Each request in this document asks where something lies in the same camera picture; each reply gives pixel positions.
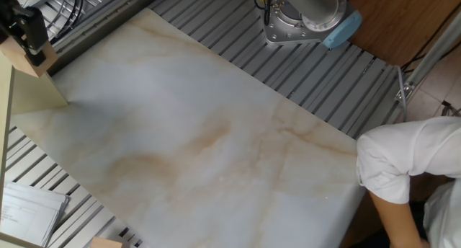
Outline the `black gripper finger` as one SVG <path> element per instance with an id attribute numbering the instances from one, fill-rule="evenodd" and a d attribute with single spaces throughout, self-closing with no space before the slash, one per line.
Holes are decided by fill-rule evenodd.
<path id="1" fill-rule="evenodd" d="M 32 6 L 14 6 L 12 20 L 12 37 L 25 51 L 33 66 L 41 65 L 46 60 L 42 49 L 48 42 L 42 12 Z"/>
<path id="2" fill-rule="evenodd" d="M 18 34 L 17 23 L 14 22 L 12 25 L 5 23 L 0 24 L 0 43 L 3 43 L 10 37 L 15 37 Z"/>

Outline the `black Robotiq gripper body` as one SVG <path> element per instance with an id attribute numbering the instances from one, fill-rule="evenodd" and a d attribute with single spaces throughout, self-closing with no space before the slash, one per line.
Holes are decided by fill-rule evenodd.
<path id="1" fill-rule="evenodd" d="M 15 24 L 16 13 L 14 11 L 17 0 L 1 0 L 1 25 L 12 28 Z"/>

